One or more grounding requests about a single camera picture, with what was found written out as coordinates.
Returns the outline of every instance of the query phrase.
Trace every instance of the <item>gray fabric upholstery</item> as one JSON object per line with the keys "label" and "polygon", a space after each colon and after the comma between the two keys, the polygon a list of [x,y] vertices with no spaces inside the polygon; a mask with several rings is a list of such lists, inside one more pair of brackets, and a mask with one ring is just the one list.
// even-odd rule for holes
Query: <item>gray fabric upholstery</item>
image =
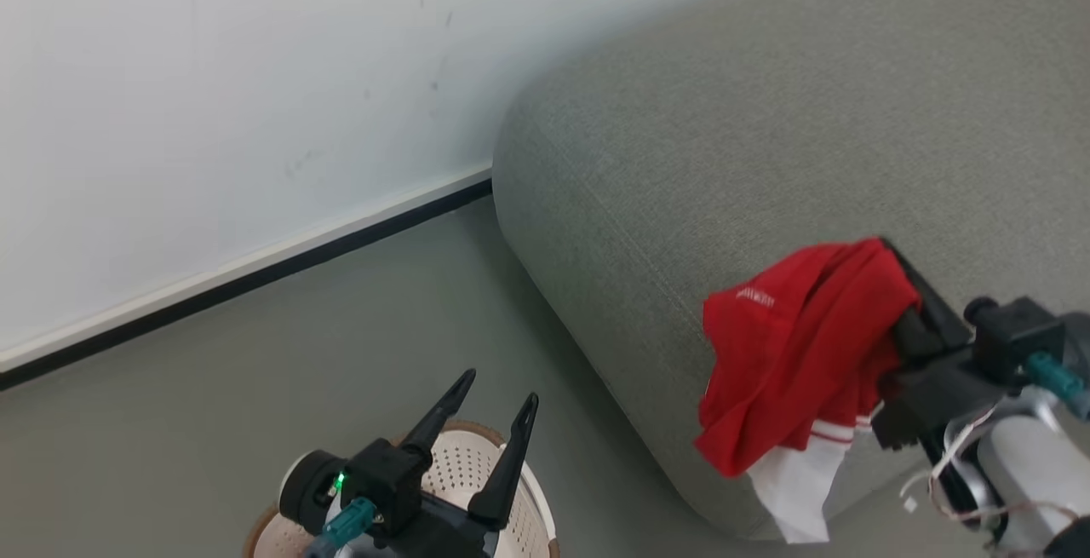
{"label": "gray fabric upholstery", "polygon": [[[505,235],[681,496],[775,536],[692,448],[710,291],[886,234],[952,302],[1090,308],[1090,0],[708,0],[510,112]],[[857,445],[832,517],[918,462]]]}

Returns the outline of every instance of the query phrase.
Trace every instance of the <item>sofa seam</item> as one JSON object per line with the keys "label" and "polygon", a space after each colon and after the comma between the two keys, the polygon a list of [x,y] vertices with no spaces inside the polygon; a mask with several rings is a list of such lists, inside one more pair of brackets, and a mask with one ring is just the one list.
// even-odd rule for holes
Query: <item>sofa seam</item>
{"label": "sofa seam", "polygon": [[631,251],[637,252],[639,258],[642,259],[643,264],[645,264],[645,266],[649,267],[649,269],[651,269],[652,274],[655,276],[655,287],[659,291],[659,293],[665,294],[666,299],[668,299],[670,305],[674,306],[675,310],[681,311],[681,315],[685,316],[687,324],[689,325],[689,329],[692,330],[693,333],[697,333],[698,337],[704,338],[704,329],[700,328],[701,322],[698,322],[697,317],[693,316],[692,311],[686,308],[683,303],[681,303],[680,301],[681,298],[678,296],[676,291],[674,291],[673,287],[669,287],[668,279],[666,279],[665,276],[662,275],[662,271],[659,271],[658,267],[655,266],[655,264],[652,263],[650,258],[647,258],[645,252],[643,252],[643,248],[640,247],[638,243],[635,243],[634,239],[632,239],[629,232],[626,231],[626,229],[623,229],[620,223],[618,223],[616,217],[613,216],[613,214],[609,211],[609,209],[601,199],[601,197],[598,197],[597,194],[594,193],[594,190],[591,189],[591,185],[588,185],[586,181],[583,181],[582,173],[579,173],[579,171],[573,169],[572,162],[567,157],[567,154],[565,154],[564,150],[560,150],[560,145],[554,142],[553,136],[549,136],[549,134],[542,129],[541,123],[537,122],[536,117],[529,116],[528,118],[530,119],[530,122],[533,123],[534,130],[537,131],[537,134],[541,136],[541,138],[545,138],[545,143],[547,143],[548,146],[552,146],[553,149],[556,151],[556,154],[559,155],[561,159],[564,159],[565,165],[568,166],[568,170],[576,172],[577,183],[579,184],[579,186],[581,186],[581,189],[583,189],[583,192],[588,193],[588,196],[590,196],[591,199],[594,201],[596,205],[598,205],[598,208],[602,209],[602,211],[605,214],[606,219],[609,220],[610,228],[614,229],[615,232],[618,232],[618,234],[620,234],[620,239],[625,241],[625,243],[627,243],[628,246],[631,247]]}

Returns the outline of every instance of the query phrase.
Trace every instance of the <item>wire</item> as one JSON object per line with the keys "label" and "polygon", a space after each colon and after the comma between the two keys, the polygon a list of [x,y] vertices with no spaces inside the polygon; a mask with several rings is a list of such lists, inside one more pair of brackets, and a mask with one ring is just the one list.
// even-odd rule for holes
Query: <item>wire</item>
{"label": "wire", "polygon": [[[920,471],[919,473],[916,473],[916,475],[912,475],[908,480],[908,482],[906,482],[905,485],[901,486],[901,488],[900,488],[900,497],[905,498],[905,494],[909,490],[909,488],[912,487],[913,484],[916,484],[917,482],[919,482],[921,480],[927,480],[928,481],[928,498],[931,500],[931,505],[940,513],[942,513],[943,515],[945,515],[946,518],[948,518],[949,520],[955,521],[955,522],[967,522],[969,520],[984,520],[984,519],[988,519],[988,518],[997,518],[1000,515],[1005,515],[1007,513],[1013,513],[1013,512],[1017,512],[1017,511],[1026,511],[1026,510],[1029,510],[1029,509],[1052,509],[1052,510],[1054,510],[1054,511],[1063,514],[1064,517],[1068,518],[1071,522],[1075,522],[1075,520],[1078,520],[1079,519],[1079,514],[1076,513],[1070,508],[1064,507],[1063,505],[1059,505],[1059,504],[1056,504],[1056,502],[1052,502],[1052,501],[1047,501],[1047,500],[1027,500],[1027,501],[1024,501],[1024,502],[1017,502],[1015,505],[1008,505],[1008,506],[1004,506],[1004,507],[1000,507],[1000,508],[977,509],[977,510],[967,511],[967,512],[964,512],[964,513],[959,513],[957,511],[954,511],[948,506],[943,505],[942,502],[938,501],[937,493],[935,493],[935,481],[938,480],[938,476],[942,475],[943,471],[945,471],[946,468],[949,466],[950,461],[953,461],[954,457],[956,457],[958,454],[958,452],[961,450],[961,447],[965,445],[965,442],[969,440],[969,437],[972,435],[973,430],[976,430],[977,428],[979,428],[982,425],[982,423],[988,422],[988,420],[990,417],[992,417],[992,414],[995,413],[995,408],[996,407],[997,407],[997,404],[994,405],[994,407],[992,407],[992,408],[989,408],[988,411],[985,411],[981,415],[978,415],[978,417],[976,420],[973,420],[965,428],[962,428],[961,432],[958,433],[957,436],[954,437],[954,440],[950,441],[950,445],[946,449],[946,451],[943,453],[943,457],[938,458],[938,462],[936,462],[935,465],[930,471]],[[996,550],[996,547],[994,547],[994,543],[992,544],[991,549],[992,549],[992,553],[993,553],[994,556],[1008,556],[1010,558],[1014,558],[1014,557],[1017,557],[1017,556],[1040,556],[1041,555],[1040,553],[1028,553],[1027,554],[1027,553],[1024,553],[1024,551],[1006,553],[1006,554],[1003,554],[1003,555],[996,554],[997,550]]]}

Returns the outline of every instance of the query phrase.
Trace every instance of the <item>perforated basket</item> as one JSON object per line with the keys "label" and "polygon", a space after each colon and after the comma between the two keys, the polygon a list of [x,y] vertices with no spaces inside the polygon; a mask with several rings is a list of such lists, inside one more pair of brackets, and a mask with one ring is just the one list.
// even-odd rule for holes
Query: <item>perforated basket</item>
{"label": "perforated basket", "polygon": [[[461,508],[488,480],[505,448],[502,436],[479,423],[451,421],[432,449],[434,463],[421,487]],[[299,558],[311,543],[302,526],[282,518],[276,508],[266,511],[250,533],[244,558]],[[511,519],[499,533],[496,558],[559,558],[556,525],[545,495],[533,472],[522,465]]]}

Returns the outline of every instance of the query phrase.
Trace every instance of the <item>teal connector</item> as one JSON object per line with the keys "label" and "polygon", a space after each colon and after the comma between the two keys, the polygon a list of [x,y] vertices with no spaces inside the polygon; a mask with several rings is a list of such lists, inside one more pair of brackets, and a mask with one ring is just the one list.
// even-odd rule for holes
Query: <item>teal connector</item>
{"label": "teal connector", "polygon": [[1087,392],[1086,384],[1058,361],[1047,353],[1033,353],[1026,361],[1026,373],[1033,384],[1058,396],[1079,420],[1090,418],[1090,392]]}
{"label": "teal connector", "polygon": [[375,520],[375,506],[365,498],[358,498],[348,504],[307,546],[306,558],[334,558],[340,548],[344,547],[359,535],[367,532]]}

